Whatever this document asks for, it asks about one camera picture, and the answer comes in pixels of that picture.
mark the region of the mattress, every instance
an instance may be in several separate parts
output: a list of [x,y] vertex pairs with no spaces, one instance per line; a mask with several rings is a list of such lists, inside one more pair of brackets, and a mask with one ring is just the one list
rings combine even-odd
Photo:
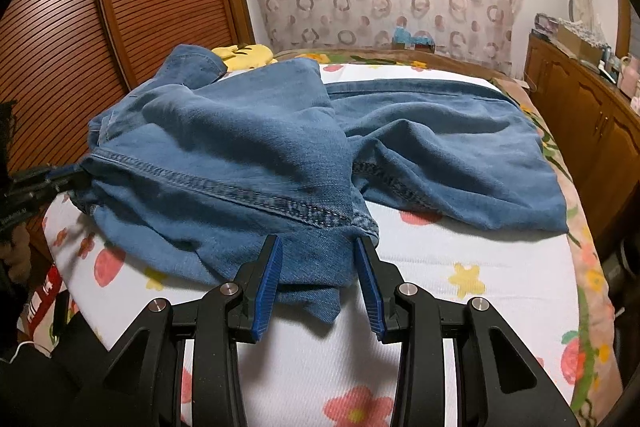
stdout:
[[[566,235],[481,232],[433,213],[399,212],[369,203],[380,226],[378,254],[404,279],[435,297],[467,302],[483,296],[498,309],[543,365],[583,425],[594,425],[622,385],[612,354],[613,307],[584,213],[545,123],[524,90],[502,76],[487,80],[429,70],[420,61],[389,65],[374,56],[315,54],[325,83],[374,78],[444,78],[472,82],[512,96],[543,136],[568,209]],[[221,82],[233,82],[228,74]],[[43,222],[73,306],[103,344],[113,346],[140,310],[162,296],[174,304],[208,288],[144,266],[111,246],[90,218],[61,195]],[[191,424],[191,357],[182,372],[182,417]],[[242,393],[249,425],[388,425],[398,377],[399,346],[382,346],[369,328],[357,285],[342,293],[331,326],[292,307],[276,306],[256,346],[239,344]],[[446,425],[457,425],[452,345],[445,342]]]

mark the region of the cable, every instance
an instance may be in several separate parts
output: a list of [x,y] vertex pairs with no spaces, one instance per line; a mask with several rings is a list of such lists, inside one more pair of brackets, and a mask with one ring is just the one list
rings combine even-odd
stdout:
[[35,347],[39,347],[39,348],[40,348],[40,349],[42,349],[43,351],[46,351],[46,352],[47,352],[47,355],[49,356],[49,358],[51,358],[51,352],[50,352],[50,350],[49,350],[49,349],[47,349],[46,347],[41,346],[40,344],[36,344],[36,343],[35,343],[35,342],[33,342],[33,341],[24,341],[24,342],[21,342],[20,344],[18,344],[18,347],[16,347],[16,348],[15,348],[15,353],[14,353],[14,355],[11,357],[11,360],[5,360],[5,359],[0,359],[0,360],[2,360],[3,362],[6,362],[6,363],[14,363],[14,360],[16,359],[16,357],[18,356],[18,353],[20,352],[20,348],[21,348],[22,346],[24,346],[24,344],[33,344],[33,346],[35,346]]

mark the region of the cabinet door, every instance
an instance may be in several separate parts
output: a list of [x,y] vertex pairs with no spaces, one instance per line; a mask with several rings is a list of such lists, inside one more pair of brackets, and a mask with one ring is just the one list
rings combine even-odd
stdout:
[[572,139],[573,105],[571,93],[574,91],[575,79],[561,58],[552,58],[548,73],[542,82],[543,103],[538,110],[545,119],[549,131],[553,135],[560,152]]
[[640,136],[637,122],[618,108],[606,114],[598,133],[595,161],[580,199],[594,237],[604,232],[638,183]]
[[542,49],[541,43],[535,39],[529,39],[529,54],[527,55],[527,64],[525,66],[525,77],[528,82],[535,86],[535,91],[531,93],[531,102],[540,109],[545,102],[543,87],[548,70],[549,62],[546,59],[545,51]]
[[570,99],[564,110],[569,116],[567,135],[559,145],[562,158],[580,193],[598,148],[600,128],[609,109],[609,97],[598,85],[598,80],[577,68],[572,71]]

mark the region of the pink flower print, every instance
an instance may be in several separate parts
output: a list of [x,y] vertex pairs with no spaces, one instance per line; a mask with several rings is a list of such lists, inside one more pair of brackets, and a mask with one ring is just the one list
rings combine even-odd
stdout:
[[112,246],[100,250],[94,264],[94,278],[98,286],[104,288],[115,279],[126,256],[125,251],[118,247]]
[[89,253],[95,247],[94,237],[95,237],[95,232],[91,232],[80,242],[78,257],[82,257],[82,259],[86,259],[86,256],[89,255]]
[[582,258],[582,262],[585,263],[589,267],[593,267],[598,262],[598,256],[593,249],[593,244],[585,244],[582,248],[580,248],[580,257]]
[[193,377],[185,368],[182,368],[182,386],[180,392],[180,403],[191,402],[191,388],[193,386]]
[[65,242],[67,234],[68,234],[68,230],[67,229],[60,230],[58,232],[58,235],[56,235],[56,240],[53,242],[53,246],[54,247],[61,247],[62,243]]
[[562,376],[566,383],[575,385],[584,375],[584,362],[587,360],[587,355],[580,351],[580,338],[577,331],[565,333],[562,343],[566,346],[560,360]]
[[386,417],[394,408],[388,396],[373,398],[364,385],[354,387],[347,394],[324,404],[322,411],[335,421],[335,427],[388,427]]
[[402,219],[408,225],[432,225],[442,219],[442,214],[427,210],[426,212],[407,212],[405,210],[400,211],[400,219]]

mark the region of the cabinet handle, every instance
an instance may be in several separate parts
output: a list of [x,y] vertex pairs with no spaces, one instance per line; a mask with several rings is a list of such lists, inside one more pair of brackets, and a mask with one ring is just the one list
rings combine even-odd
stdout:
[[602,138],[602,133],[604,133],[604,130],[605,130],[605,129],[606,129],[606,127],[607,127],[607,122],[608,122],[608,121],[609,121],[609,117],[608,117],[608,116],[606,116],[606,117],[605,117],[605,119],[604,119],[604,123],[602,124],[602,128],[601,128],[601,130],[600,130],[600,138]]
[[598,121],[596,122],[596,128],[593,130],[593,134],[598,132],[598,127],[600,127],[600,121],[602,120],[602,111],[600,112],[600,116],[598,117]]

